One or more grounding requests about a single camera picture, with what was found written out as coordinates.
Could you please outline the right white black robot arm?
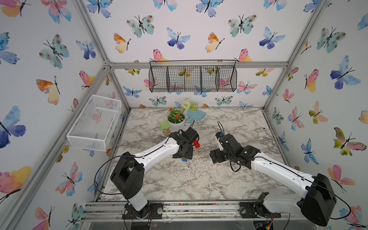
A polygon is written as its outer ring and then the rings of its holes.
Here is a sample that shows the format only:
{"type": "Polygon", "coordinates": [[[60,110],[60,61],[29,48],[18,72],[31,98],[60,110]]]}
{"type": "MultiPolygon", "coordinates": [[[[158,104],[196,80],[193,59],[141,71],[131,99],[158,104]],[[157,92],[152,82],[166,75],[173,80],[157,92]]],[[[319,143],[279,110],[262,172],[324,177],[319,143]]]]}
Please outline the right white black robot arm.
{"type": "Polygon", "coordinates": [[[228,161],[261,172],[295,193],[293,196],[275,196],[263,201],[267,211],[303,215],[315,225],[328,225],[337,196],[325,175],[318,173],[314,176],[300,172],[272,159],[253,146],[242,147],[231,134],[218,132],[215,137],[218,148],[209,154],[213,163],[228,161]]]}

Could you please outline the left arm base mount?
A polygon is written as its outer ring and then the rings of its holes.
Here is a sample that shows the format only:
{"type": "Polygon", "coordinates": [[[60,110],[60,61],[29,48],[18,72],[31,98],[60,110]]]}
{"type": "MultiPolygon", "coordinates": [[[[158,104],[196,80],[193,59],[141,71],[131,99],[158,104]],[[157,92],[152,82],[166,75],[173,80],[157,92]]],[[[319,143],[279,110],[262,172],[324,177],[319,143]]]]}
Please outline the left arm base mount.
{"type": "Polygon", "coordinates": [[[163,203],[150,203],[137,211],[130,203],[126,203],[123,210],[122,219],[161,219],[163,215],[163,203]]]}

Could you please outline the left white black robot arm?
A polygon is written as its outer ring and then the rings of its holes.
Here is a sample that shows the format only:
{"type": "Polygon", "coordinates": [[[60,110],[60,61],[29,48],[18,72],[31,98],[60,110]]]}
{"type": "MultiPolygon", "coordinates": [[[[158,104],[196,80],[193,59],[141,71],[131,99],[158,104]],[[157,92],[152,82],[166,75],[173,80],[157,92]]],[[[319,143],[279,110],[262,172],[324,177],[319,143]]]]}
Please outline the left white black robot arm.
{"type": "Polygon", "coordinates": [[[186,131],[171,133],[159,144],[140,153],[125,152],[113,169],[110,180],[133,209],[141,212],[149,206],[141,191],[145,173],[168,157],[192,159],[194,142],[198,140],[199,134],[190,127],[186,131]]]}

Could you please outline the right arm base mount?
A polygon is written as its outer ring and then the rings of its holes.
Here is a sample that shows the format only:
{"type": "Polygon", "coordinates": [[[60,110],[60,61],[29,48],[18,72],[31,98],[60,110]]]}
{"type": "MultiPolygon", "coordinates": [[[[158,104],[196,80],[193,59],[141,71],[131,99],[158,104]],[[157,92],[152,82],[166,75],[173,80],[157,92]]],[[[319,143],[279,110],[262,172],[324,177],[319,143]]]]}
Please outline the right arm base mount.
{"type": "Polygon", "coordinates": [[[272,213],[264,206],[264,199],[269,195],[263,192],[255,201],[240,202],[239,214],[244,219],[253,218],[281,218],[280,213],[272,213]]]}

